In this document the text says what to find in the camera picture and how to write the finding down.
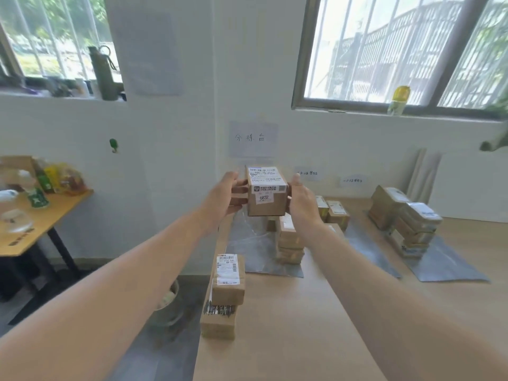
person's right arm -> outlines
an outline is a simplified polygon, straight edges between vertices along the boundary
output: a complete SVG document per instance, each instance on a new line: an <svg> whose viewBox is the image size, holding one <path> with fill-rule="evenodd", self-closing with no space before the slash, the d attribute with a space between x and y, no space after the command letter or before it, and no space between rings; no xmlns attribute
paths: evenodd
<svg viewBox="0 0 508 381"><path fill-rule="evenodd" d="M506 358L435 311L320 219L315 195L292 182L295 229L388 381L508 380Z"/></svg>

glass pane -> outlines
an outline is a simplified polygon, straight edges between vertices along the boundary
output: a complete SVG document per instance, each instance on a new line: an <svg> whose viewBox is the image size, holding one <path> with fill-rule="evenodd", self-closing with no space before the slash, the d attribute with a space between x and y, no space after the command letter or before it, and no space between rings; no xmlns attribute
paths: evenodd
<svg viewBox="0 0 508 381"><path fill-rule="evenodd" d="M508 0L490 0L439 105L479 109L500 105L506 112L507 86Z"/></svg>
<svg viewBox="0 0 508 381"><path fill-rule="evenodd" d="M305 97L418 105L464 0L321 0Z"/></svg>
<svg viewBox="0 0 508 381"><path fill-rule="evenodd" d="M26 76L95 79L89 46L107 45L118 66L104 0L65 2L68 14L61 0L0 0L1 22ZM121 82L120 72L112 73Z"/></svg>

yellow cap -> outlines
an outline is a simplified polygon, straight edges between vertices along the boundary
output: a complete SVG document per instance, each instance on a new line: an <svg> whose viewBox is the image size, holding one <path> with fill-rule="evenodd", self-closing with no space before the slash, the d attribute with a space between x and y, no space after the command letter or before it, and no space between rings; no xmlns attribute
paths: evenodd
<svg viewBox="0 0 508 381"><path fill-rule="evenodd" d="M395 100L396 102L407 102L410 98L410 93L411 88L409 85L401 85L395 90L392 100Z"/></svg>

forearm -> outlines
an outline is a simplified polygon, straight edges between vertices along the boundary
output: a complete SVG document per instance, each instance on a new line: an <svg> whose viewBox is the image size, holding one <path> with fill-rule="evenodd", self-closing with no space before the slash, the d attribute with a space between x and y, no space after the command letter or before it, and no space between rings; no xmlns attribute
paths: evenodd
<svg viewBox="0 0 508 381"><path fill-rule="evenodd" d="M505 359L371 264L324 224L302 233L389 381L508 379Z"/></svg>
<svg viewBox="0 0 508 381"><path fill-rule="evenodd" d="M103 379L203 235L198 213L54 298L0 339L0 379Z"/></svg>

yellow wooden table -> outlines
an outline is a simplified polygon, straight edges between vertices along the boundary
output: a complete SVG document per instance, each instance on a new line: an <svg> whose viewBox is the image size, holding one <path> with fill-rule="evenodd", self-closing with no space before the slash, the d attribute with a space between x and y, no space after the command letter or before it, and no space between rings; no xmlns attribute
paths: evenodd
<svg viewBox="0 0 508 381"><path fill-rule="evenodd" d="M38 294L37 288L30 279L17 268L15 262L10 258L21 256L25 252L29 253L41 269L43 275L48 279L48 282L59 283L59 276L53 269L51 263L49 263L42 250L39 249L36 244L41 236L48 234L69 270L73 273L74 278L80 279L81 273L64 243L60 239L60 236L54 229L54 225L83 200L92 195L92 193L93 190L88 190L78 196L48 194L47 198L49 200L49 206L41 209L32 208L25 193L21 193L16 198L16 207L26 212L34 224L30 229L23 233L0 233L0 257L6 258L4 260L9 265L13 274L32 292L32 294ZM13 321L18 322L19 318L15 318Z"/></svg>
<svg viewBox="0 0 508 381"><path fill-rule="evenodd" d="M370 200L342 202L402 275L403 286L508 356L508 224L447 218L438 229L491 284L422 283L366 217ZM219 228L215 254L224 253L230 227L228 217ZM311 255L304 256L302 269L304 278L247 274L236 339L201 337L194 381L385 380Z"/></svg>

